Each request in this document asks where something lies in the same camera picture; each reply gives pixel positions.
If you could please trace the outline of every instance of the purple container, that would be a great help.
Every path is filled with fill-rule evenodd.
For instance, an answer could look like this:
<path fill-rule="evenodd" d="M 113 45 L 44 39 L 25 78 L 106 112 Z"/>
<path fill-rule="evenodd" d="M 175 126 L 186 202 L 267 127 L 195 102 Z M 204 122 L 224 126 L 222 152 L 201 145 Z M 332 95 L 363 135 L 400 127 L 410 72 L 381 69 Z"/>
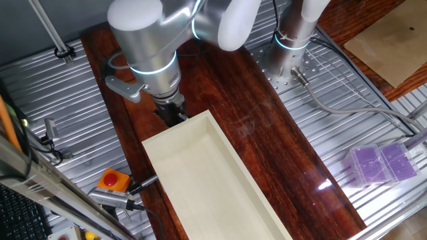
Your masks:
<path fill-rule="evenodd" d="M 390 180 L 390 174 L 376 145 L 353 147 L 346 161 L 354 168 L 356 187 Z"/>
<path fill-rule="evenodd" d="M 395 183 L 415 177 L 420 172 L 403 143 L 382 146 L 380 152 Z"/>

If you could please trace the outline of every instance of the white tray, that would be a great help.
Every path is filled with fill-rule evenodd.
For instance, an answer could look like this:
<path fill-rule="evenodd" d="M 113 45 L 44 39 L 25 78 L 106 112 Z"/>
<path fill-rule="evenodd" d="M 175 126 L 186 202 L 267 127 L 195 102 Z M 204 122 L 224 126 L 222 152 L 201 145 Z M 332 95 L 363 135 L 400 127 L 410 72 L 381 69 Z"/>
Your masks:
<path fill-rule="evenodd" d="M 292 239 L 209 111 L 142 144 L 190 239 Z"/>

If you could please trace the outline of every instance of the orange button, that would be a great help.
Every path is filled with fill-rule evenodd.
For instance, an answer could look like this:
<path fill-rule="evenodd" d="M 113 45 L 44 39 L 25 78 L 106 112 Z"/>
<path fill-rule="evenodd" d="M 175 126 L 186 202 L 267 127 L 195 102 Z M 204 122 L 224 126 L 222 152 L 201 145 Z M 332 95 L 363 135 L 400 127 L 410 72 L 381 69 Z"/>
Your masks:
<path fill-rule="evenodd" d="M 117 176 L 114 173 L 109 173 L 104 177 L 104 184 L 108 187 L 114 186 L 117 183 Z"/>

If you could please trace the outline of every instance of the metal grating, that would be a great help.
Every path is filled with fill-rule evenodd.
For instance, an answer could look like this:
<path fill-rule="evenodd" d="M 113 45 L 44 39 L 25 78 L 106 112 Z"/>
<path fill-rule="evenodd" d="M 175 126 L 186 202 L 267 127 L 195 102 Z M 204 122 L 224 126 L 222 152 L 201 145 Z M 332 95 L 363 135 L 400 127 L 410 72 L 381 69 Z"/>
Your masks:
<path fill-rule="evenodd" d="M 107 167 L 131 174 L 101 92 L 93 76 L 80 41 L 69 44 L 76 51 L 74 64 L 53 55 L 53 50 L 0 68 L 15 104 L 28 116 L 30 129 L 38 136 L 45 133 L 44 118 L 56 121 L 60 151 L 70 151 L 73 159 L 64 159 L 57 168 L 85 193 L 96 186 Z M 141 203 L 140 196 L 135 200 Z M 122 210 L 117 216 L 133 234 L 155 239 L 145 212 Z M 47 209 L 52 232 L 72 223 Z"/>
<path fill-rule="evenodd" d="M 278 1 L 279 9 L 287 4 L 286 0 Z M 263 52 L 267 51 L 262 45 L 271 39 L 275 24 L 272 1 L 265 0 L 261 4 L 252 33 L 245 43 L 245 47 L 251 49 L 257 60 L 262 58 L 261 49 Z M 107 167 L 127 174 L 130 174 L 130 170 L 81 42 L 74 41 L 70 45 L 77 52 L 73 65 L 66 66 L 62 60 L 53 56 L 53 51 L 46 51 L 1 67 L 0 77 L 5 81 L 17 105 L 29 116 L 30 127 L 36 134 L 43 134 L 44 118 L 55 118 L 59 134 L 63 137 L 58 149 L 68 149 L 74 154 L 72 160 L 64 161 L 58 168 L 84 192 L 88 192 L 96 185 Z M 350 88 L 359 90 L 371 103 L 392 107 L 366 78 L 357 76 L 335 53 L 312 43 L 309 50 L 315 56 L 321 56 L 318 60 L 325 67 Z M 316 95 L 325 104 L 337 109 L 368 106 L 321 65 L 317 64 L 317 69 L 319 71 L 308 77 Z M 383 184 L 363 189 L 352 188 L 352 171 L 341 163 L 348 150 L 353 146 L 371 143 L 383 145 L 400 139 L 403 134 L 401 130 L 377 113 L 326 113 L 318 109 L 298 83 L 272 83 L 277 87 L 278 95 L 304 135 L 366 222 L 368 229 L 375 228 L 413 196 L 427 189 L 427 157 L 423 149 L 414 154 L 414 160 L 424 175 L 392 187 Z M 394 102 L 394 106 L 406 114 L 425 100 L 427 87 L 421 86 Z M 427 127 L 427 115 L 419 118 L 419 122 Z M 400 216 L 400 219 L 409 217 L 411 213 L 413 212 Z M 129 222 L 122 212 L 118 215 L 120 221 L 132 233 L 141 233 L 148 239 L 155 239 L 145 213 L 130 213 L 133 222 Z M 71 224 L 50 212 L 48 218 L 54 232 Z M 381 236 L 386 230 L 378 229 L 377 236 Z"/>
<path fill-rule="evenodd" d="M 268 41 L 269 38 L 265 40 L 267 43 L 250 51 L 257 61 L 262 62 L 264 54 L 268 51 Z M 316 64 L 316 71 L 308 73 L 307 77 L 321 102 L 335 109 L 369 107 L 369 103 L 358 96 L 361 94 L 377 107 L 392 107 L 366 78 L 359 77 L 336 53 L 315 43 L 310 43 L 308 49 L 330 71 L 330 73 L 326 71 L 306 53 L 305 58 Z M 411 154 L 423 175 L 407 179 L 395 186 L 376 184 L 362 189 L 352 187 L 351 183 L 355 180 L 353 169 L 342 161 L 348 151 L 356 146 L 373 143 L 381 146 L 393 141 L 403 141 L 406 139 L 403 137 L 405 133 L 379 113 L 351 115 L 327 113 L 312 101 L 311 96 L 298 81 L 293 79 L 276 81 L 278 78 L 272 77 L 269 73 L 266 73 L 266 77 L 269 77 L 286 109 L 367 224 L 367 230 L 387 220 L 391 213 L 427 189 L 427 156 L 422 147 L 411 151 Z M 403 108 L 398 109 L 402 113 L 407 114 L 422 101 L 427 100 L 427 87 L 421 88 L 424 94 L 415 90 L 402 100 L 399 99 Z M 427 126 L 427 117 L 421 117 L 419 122 Z M 400 217 L 406 218 L 410 214 L 412 213 L 405 213 Z M 376 235 L 381 236 L 386 231 L 387 229 L 376 229 Z"/>

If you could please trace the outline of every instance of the wooden table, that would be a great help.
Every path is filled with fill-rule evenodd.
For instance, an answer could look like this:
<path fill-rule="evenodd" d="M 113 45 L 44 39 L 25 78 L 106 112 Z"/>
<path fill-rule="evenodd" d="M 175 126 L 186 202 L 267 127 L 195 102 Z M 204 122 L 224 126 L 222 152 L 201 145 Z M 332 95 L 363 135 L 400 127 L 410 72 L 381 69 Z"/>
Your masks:
<path fill-rule="evenodd" d="M 404 0 L 331 0 L 319 20 L 320 27 L 389 101 L 394 101 L 427 83 L 427 63 L 397 88 L 393 88 L 361 60 L 345 50 L 343 45 L 403 2 Z"/>
<path fill-rule="evenodd" d="M 148 94 L 142 94 L 140 103 L 131 103 L 101 80 L 102 60 L 119 47 L 109 27 L 89 31 L 81 40 L 131 172 L 141 182 L 154 174 L 141 141 L 167 127 L 153 114 Z M 197 53 L 194 45 L 190 41 L 178 53 Z M 118 64 L 125 64 L 124 58 Z M 187 113 L 211 111 L 294 239 L 347 239 L 366 227 L 245 49 L 226 53 L 214 48 L 197 63 L 194 57 L 183 57 L 179 64 Z M 116 76 L 134 81 L 129 70 Z M 329 187 L 319 189 L 328 182 Z M 160 216 L 165 239 L 188 239 L 158 182 L 141 198 Z M 159 236 L 157 221 L 149 217 Z"/>

